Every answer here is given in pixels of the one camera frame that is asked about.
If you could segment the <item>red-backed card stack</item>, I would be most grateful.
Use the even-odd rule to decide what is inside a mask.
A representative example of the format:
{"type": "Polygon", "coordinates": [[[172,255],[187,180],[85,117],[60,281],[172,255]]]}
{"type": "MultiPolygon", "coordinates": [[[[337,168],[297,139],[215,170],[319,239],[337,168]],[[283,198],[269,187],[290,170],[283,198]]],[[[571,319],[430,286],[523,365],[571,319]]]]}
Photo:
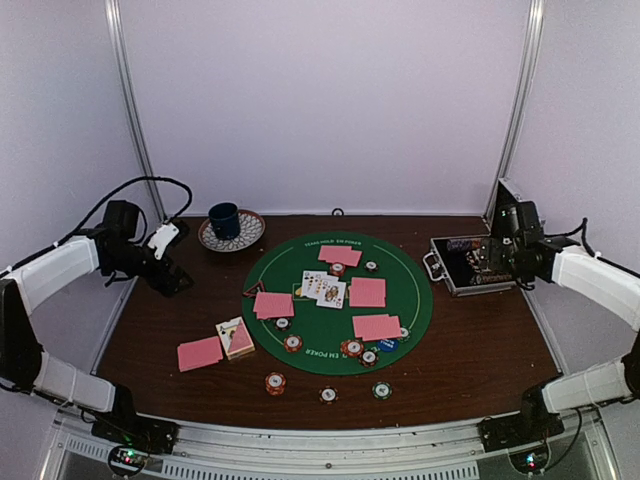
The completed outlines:
{"type": "Polygon", "coordinates": [[[214,365],[224,357],[224,352],[217,336],[182,343],[177,347],[178,369],[180,372],[195,370],[214,365]]]}

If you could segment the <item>red-backed playing card deck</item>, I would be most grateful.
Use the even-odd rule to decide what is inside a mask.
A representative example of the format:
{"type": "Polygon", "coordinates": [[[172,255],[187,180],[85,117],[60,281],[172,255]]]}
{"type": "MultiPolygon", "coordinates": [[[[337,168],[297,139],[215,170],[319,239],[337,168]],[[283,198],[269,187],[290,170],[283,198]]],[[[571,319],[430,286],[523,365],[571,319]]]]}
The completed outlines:
{"type": "Polygon", "coordinates": [[[242,316],[218,323],[216,331],[228,360],[234,360],[255,351],[253,339],[242,316]]]}

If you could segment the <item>green 20 chip stack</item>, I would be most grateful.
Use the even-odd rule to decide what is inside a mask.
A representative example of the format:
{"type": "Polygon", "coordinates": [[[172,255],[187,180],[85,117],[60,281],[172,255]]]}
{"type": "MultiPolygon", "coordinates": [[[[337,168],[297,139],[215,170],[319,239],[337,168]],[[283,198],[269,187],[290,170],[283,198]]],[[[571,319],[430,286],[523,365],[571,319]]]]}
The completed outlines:
{"type": "Polygon", "coordinates": [[[376,382],[372,386],[372,395],[377,400],[388,400],[393,393],[392,386],[388,382],[376,382]]]}

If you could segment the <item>red tan 5 chip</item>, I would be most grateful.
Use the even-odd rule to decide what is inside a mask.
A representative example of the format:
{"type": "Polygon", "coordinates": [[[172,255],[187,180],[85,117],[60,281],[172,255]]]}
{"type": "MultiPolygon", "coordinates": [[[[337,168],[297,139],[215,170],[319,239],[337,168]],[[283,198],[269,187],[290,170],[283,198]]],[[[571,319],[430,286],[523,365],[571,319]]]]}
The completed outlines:
{"type": "Polygon", "coordinates": [[[303,339],[299,335],[289,335],[283,340],[284,348],[289,353],[295,353],[302,349],[303,339]]]}
{"type": "Polygon", "coordinates": [[[330,265],[329,273],[335,277],[342,277],[345,273],[346,267],[344,264],[336,262],[330,265]]]}

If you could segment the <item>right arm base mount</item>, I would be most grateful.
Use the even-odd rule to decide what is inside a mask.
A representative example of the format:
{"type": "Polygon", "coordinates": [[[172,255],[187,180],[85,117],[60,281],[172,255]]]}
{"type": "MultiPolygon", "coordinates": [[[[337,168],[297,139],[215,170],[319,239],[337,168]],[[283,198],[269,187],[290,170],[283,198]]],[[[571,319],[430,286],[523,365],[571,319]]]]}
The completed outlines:
{"type": "Polygon", "coordinates": [[[514,470],[527,476],[542,474],[551,465],[549,440],[565,431],[558,417],[542,429],[527,430],[519,414],[486,417],[477,428],[486,453],[505,451],[514,470]]]}

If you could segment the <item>red tan chip stack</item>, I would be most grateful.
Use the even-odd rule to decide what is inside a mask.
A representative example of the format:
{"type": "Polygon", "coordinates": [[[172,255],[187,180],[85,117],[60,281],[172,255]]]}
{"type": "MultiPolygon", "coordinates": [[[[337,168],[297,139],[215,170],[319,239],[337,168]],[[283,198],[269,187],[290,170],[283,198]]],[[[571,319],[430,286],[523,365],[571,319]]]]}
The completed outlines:
{"type": "Polygon", "coordinates": [[[271,372],[265,377],[265,390],[271,396],[280,396],[286,389],[286,377],[280,372],[271,372]]]}

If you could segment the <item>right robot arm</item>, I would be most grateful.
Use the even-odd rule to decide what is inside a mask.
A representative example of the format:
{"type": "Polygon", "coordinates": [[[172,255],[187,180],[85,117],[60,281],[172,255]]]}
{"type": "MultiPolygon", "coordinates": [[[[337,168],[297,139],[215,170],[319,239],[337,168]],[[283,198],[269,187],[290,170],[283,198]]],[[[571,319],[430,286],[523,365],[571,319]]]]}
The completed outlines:
{"type": "Polygon", "coordinates": [[[523,287],[559,341],[568,372],[530,388],[512,430],[535,440],[558,414],[639,397],[639,278],[568,236],[489,237],[480,260],[523,287]]]}

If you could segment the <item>blue small blind button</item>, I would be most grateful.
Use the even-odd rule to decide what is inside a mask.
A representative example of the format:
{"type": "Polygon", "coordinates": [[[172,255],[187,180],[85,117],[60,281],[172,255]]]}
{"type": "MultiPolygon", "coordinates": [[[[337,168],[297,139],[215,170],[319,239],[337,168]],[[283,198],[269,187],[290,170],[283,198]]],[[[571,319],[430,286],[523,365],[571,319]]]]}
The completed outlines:
{"type": "Polygon", "coordinates": [[[397,339],[382,339],[377,342],[377,348],[385,353],[395,352],[399,347],[397,339]]]}

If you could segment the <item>single red-backed playing card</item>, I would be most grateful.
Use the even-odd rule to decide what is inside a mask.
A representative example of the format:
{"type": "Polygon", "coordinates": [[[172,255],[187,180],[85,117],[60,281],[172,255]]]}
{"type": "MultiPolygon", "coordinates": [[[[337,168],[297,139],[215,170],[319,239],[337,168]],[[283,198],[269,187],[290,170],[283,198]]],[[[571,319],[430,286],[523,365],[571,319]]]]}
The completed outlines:
{"type": "Polygon", "coordinates": [[[259,292],[256,296],[253,312],[259,320],[295,315],[293,297],[286,293],[259,292]]]}

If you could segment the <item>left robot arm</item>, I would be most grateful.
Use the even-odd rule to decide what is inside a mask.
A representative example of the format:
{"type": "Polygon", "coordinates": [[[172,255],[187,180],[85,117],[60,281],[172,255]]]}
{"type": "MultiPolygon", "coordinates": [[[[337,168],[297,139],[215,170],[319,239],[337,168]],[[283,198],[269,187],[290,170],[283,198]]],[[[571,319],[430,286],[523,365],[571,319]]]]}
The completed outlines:
{"type": "Polygon", "coordinates": [[[192,278],[168,255],[188,235],[188,225],[166,220],[136,243],[139,215],[131,202],[110,201],[97,226],[79,228],[1,277],[2,379],[17,392],[103,417],[106,429],[123,444],[137,442],[144,433],[131,391],[46,351],[36,338],[31,316],[63,288],[94,272],[109,284],[141,278],[167,298],[190,288],[192,278]]]}

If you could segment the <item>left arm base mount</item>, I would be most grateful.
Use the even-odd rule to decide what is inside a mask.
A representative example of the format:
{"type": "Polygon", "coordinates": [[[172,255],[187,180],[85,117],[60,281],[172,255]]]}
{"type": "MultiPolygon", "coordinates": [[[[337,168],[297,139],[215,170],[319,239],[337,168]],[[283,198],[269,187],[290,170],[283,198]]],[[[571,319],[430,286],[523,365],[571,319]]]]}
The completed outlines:
{"type": "Polygon", "coordinates": [[[140,474],[159,455],[173,452],[179,426],[170,421],[142,417],[132,429],[96,419],[91,427],[94,437],[113,443],[106,463],[113,474],[129,479],[140,474]]]}

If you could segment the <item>red tan 5 chips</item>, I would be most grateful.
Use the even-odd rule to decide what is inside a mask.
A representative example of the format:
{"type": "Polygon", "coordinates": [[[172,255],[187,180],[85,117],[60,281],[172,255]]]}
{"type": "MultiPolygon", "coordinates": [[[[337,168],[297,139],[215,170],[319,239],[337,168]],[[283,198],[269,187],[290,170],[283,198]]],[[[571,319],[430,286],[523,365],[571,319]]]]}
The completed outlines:
{"type": "Polygon", "coordinates": [[[358,339],[345,340],[340,345],[341,353],[349,358],[358,358],[364,352],[364,344],[358,339]]]}

